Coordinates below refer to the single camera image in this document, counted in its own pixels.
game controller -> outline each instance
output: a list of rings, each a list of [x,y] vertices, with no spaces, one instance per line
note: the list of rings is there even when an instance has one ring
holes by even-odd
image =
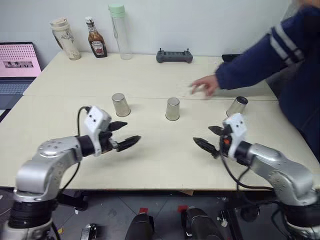
[[[160,48],[156,54],[156,60],[160,64],[163,62],[186,62],[190,64],[193,58],[189,48],[186,51],[163,51]]]

person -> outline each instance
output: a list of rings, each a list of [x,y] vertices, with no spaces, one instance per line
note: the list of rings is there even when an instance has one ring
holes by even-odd
[[[299,62],[298,71],[281,90],[279,105],[320,162],[320,0],[304,0],[294,16],[272,27],[254,46],[221,64],[214,75],[194,81],[192,94],[199,86],[207,96],[217,88],[252,86]]]

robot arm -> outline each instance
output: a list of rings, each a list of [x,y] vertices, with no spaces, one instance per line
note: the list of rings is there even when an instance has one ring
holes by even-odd
[[[282,203],[288,225],[304,237],[320,236],[320,208],[318,194],[313,188],[312,173],[303,165],[287,159],[280,151],[245,142],[246,125],[240,113],[234,114],[219,126],[209,129],[220,136],[220,151],[266,179]],[[214,158],[220,152],[202,138],[193,138]]]
[[[83,157],[99,156],[112,149],[120,152],[136,144],[140,136],[132,136],[123,142],[111,138],[113,131],[125,125],[126,122],[111,122],[111,117],[105,111],[92,106],[84,121],[87,135],[51,139],[42,143],[32,159],[17,173],[14,204],[1,239],[46,239],[65,171]]]

green bottle cap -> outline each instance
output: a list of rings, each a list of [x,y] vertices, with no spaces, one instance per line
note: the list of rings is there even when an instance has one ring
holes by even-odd
[[[109,11],[113,18],[124,18],[125,17],[125,6],[119,3],[109,4]]]

pink screen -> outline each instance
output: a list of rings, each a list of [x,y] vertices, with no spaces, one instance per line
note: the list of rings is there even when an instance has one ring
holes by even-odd
[[[0,77],[37,77],[40,73],[32,44],[0,44]]]

